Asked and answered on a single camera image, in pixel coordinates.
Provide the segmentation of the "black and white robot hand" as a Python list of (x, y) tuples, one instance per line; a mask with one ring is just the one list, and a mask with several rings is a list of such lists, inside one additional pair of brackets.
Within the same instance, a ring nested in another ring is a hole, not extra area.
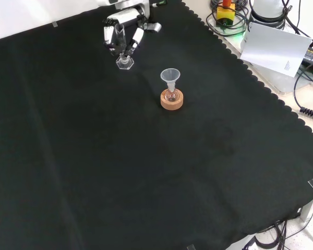
[[(104, 21), (104, 45), (115, 55), (124, 60), (131, 59), (146, 31), (159, 32), (162, 28), (151, 18), (152, 9), (166, 5), (167, 1), (150, 3), (149, 1), (98, 1), (100, 7), (114, 5), (118, 12)], [(127, 44), (125, 28), (135, 24), (136, 32)]]

